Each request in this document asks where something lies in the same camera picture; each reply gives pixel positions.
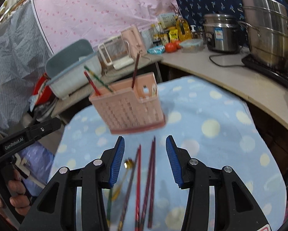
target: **black electric stove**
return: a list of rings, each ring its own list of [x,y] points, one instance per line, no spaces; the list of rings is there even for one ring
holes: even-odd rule
[[[242,63],[249,69],[255,70],[265,76],[268,76],[272,80],[277,83],[283,85],[284,87],[288,87],[288,70],[277,71],[267,67],[266,65],[256,61],[251,54],[244,57]]]

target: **pink utensil basket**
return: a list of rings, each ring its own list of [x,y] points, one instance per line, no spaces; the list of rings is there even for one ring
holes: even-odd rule
[[[137,76],[134,89],[132,78],[114,82],[109,87],[98,88],[101,96],[89,97],[112,134],[147,131],[165,125],[154,73]]]

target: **blue gripper pad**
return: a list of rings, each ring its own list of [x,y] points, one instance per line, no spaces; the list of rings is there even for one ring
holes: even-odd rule
[[[122,137],[119,144],[118,144],[118,148],[116,150],[116,153],[115,153],[114,158],[113,158],[113,162],[112,162],[111,167],[110,167],[109,184],[110,184],[111,188],[117,182],[119,170],[121,168],[121,161],[123,160],[124,151],[125,151],[125,140]]]
[[[169,157],[175,183],[177,183],[179,188],[181,188],[184,184],[182,168],[180,166],[175,148],[169,136],[167,137],[167,140],[166,140],[166,149],[167,149],[167,156]]]

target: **gray fabric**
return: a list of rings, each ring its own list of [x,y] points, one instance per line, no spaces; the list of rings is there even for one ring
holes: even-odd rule
[[[0,26],[0,131],[15,126],[29,109],[28,99],[49,58],[27,2]]]

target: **basket base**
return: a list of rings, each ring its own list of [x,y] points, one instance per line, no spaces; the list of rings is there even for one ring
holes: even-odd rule
[[[120,135],[120,134],[133,134],[139,132],[145,132],[148,130],[161,128],[165,126],[165,115],[163,115],[163,121],[154,123],[151,125],[143,126],[143,127],[136,127],[136,128],[127,128],[127,129],[110,129],[111,134],[113,135]]]

